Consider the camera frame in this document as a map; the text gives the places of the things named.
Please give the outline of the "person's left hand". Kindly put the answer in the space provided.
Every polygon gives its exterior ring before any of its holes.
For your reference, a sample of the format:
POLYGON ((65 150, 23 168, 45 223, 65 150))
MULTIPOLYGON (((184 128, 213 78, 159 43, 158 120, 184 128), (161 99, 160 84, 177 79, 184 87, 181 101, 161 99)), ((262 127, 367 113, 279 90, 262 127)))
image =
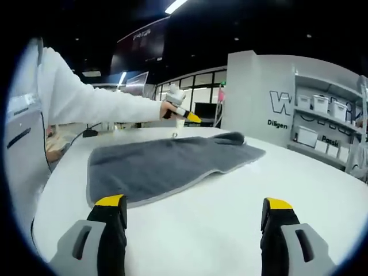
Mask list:
POLYGON ((173 112, 176 111, 176 107, 167 101, 161 102, 160 107, 160 119, 168 120, 172 117, 173 112))

